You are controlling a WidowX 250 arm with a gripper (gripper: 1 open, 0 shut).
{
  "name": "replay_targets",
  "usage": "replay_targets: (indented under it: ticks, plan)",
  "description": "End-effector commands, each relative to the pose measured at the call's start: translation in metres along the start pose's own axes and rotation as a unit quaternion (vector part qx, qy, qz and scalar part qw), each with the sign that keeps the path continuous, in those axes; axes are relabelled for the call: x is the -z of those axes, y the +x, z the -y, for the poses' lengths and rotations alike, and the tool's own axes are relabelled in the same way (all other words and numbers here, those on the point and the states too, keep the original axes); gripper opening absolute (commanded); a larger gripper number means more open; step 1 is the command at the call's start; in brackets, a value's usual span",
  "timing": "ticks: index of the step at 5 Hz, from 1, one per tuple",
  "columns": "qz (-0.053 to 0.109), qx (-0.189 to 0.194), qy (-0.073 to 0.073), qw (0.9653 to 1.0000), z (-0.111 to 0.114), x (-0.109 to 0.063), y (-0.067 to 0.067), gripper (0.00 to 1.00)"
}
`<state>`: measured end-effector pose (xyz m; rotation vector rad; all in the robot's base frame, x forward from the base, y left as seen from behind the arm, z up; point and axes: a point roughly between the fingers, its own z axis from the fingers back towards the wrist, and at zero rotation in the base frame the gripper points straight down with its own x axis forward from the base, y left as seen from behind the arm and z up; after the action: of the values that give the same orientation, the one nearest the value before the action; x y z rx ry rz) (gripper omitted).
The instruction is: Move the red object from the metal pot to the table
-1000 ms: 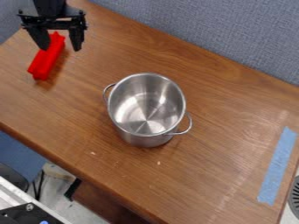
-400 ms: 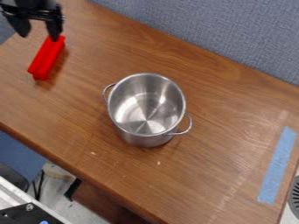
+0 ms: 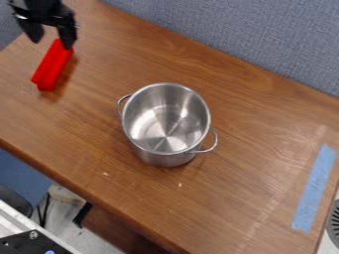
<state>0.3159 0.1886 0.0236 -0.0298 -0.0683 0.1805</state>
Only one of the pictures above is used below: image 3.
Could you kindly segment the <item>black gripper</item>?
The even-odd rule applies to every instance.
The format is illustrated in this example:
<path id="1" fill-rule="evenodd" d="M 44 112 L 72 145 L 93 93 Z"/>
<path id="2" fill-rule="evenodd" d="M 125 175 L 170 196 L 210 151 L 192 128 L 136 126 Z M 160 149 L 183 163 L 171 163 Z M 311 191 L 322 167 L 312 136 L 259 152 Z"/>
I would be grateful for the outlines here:
<path id="1" fill-rule="evenodd" d="M 57 27 L 64 48 L 69 50 L 77 40 L 75 11 L 63 0 L 8 0 L 23 31 L 33 43 L 44 36 L 43 25 Z"/>

